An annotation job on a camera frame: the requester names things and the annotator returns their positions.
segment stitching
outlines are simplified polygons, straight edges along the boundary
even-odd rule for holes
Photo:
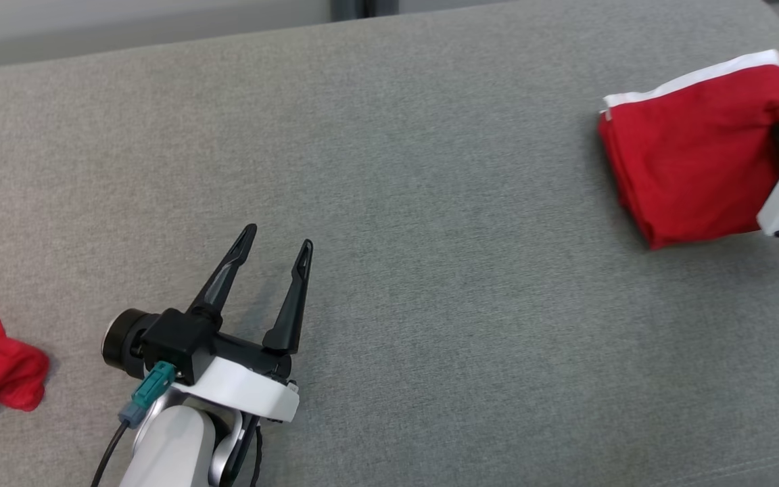
[[[769,465],[762,465],[760,467],[754,467],[752,469],[743,469],[742,471],[733,471],[732,473],[727,473],[727,474],[724,474],[724,475],[717,475],[715,477],[701,478],[699,480],[695,480],[695,481],[689,482],[687,484],[681,484],[681,486],[682,487],[687,487],[687,485],[698,484],[698,483],[701,483],[701,482],[708,482],[710,480],[717,480],[718,478],[732,477],[733,475],[740,475],[740,474],[743,474],[743,473],[747,473],[749,471],[757,471],[758,469],[767,469],[767,468],[771,468],[771,467],[776,467],[777,465],[779,465],[779,462],[769,463]]]
[[[768,460],[773,460],[773,459],[779,459],[779,455],[774,455],[772,457],[764,457],[764,459],[751,460],[749,462],[736,463],[735,465],[728,465],[726,467],[721,467],[721,468],[718,468],[718,469],[711,469],[711,471],[701,471],[701,472],[693,473],[693,474],[690,474],[690,475],[685,475],[684,477],[670,478],[668,480],[663,480],[661,482],[658,482],[657,484],[651,484],[650,487],[658,487],[659,485],[673,484],[674,482],[677,482],[677,481],[680,481],[680,480],[684,480],[684,479],[687,479],[687,478],[699,477],[701,475],[710,475],[710,474],[713,474],[713,473],[717,473],[719,471],[726,471],[727,469],[734,469],[734,468],[742,467],[742,466],[745,466],[745,465],[752,465],[752,463],[766,462]],[[766,466],[763,466],[763,467],[760,467],[760,468],[767,468],[767,467],[773,466],[773,465],[779,465],[779,463],[772,463],[772,465],[766,465]]]

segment black cable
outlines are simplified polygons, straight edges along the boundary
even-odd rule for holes
[[[108,449],[104,452],[104,456],[101,457],[101,462],[98,463],[98,469],[95,471],[95,478],[92,479],[92,486],[91,487],[98,487],[98,485],[101,483],[101,476],[104,475],[104,469],[108,467],[108,462],[110,461],[110,456],[114,454],[114,450],[116,449],[116,445],[119,440],[121,440],[122,434],[124,434],[124,431],[128,429],[128,422],[122,421],[120,427],[116,430],[116,434],[114,434],[114,437],[112,440],[110,440],[110,444],[108,445]]]
[[[263,460],[263,435],[260,434],[260,425],[254,428],[257,435],[257,454],[254,456],[254,473],[251,475],[251,487],[257,487],[257,477],[260,477],[260,460]]]

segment gray tablecloth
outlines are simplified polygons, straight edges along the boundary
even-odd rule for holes
[[[0,486],[89,483],[137,384],[106,324],[188,305],[249,222],[228,333],[315,247],[261,485],[779,485],[778,241],[649,252],[594,130],[770,47],[755,1],[543,0],[0,68],[0,314],[53,361]]]

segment white wall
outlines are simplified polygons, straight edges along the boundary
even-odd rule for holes
[[[329,20],[329,0],[0,0],[0,64]]]

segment teal connector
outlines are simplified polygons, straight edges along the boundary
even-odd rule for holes
[[[132,401],[143,409],[149,409],[157,398],[167,392],[175,379],[176,367],[173,367],[173,364],[158,361],[155,363],[155,367],[149,371],[149,375],[140,383],[139,388],[131,395]]]

